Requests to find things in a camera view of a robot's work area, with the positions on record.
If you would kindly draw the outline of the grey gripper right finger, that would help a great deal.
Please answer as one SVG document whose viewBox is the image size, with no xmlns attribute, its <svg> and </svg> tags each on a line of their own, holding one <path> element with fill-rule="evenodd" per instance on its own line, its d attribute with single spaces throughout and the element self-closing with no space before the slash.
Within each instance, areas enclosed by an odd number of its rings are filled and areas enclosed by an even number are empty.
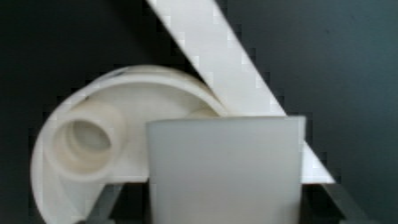
<svg viewBox="0 0 398 224">
<path fill-rule="evenodd" d="M 323 184 L 322 187 L 343 214 L 339 224 L 380 224 L 366 215 L 343 186 L 339 184 Z"/>
</svg>

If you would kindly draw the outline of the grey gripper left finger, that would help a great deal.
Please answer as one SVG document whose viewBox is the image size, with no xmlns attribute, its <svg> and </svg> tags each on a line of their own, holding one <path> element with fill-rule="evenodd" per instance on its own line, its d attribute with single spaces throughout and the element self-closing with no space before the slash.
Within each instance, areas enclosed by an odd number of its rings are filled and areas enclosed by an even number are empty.
<svg viewBox="0 0 398 224">
<path fill-rule="evenodd" d="M 89 215 L 85 219 L 76 222 L 76 224 L 116 224 L 116 220 L 112 218 L 112 211 L 121 191 L 121 184 L 108 184 L 103 187 Z"/>
</svg>

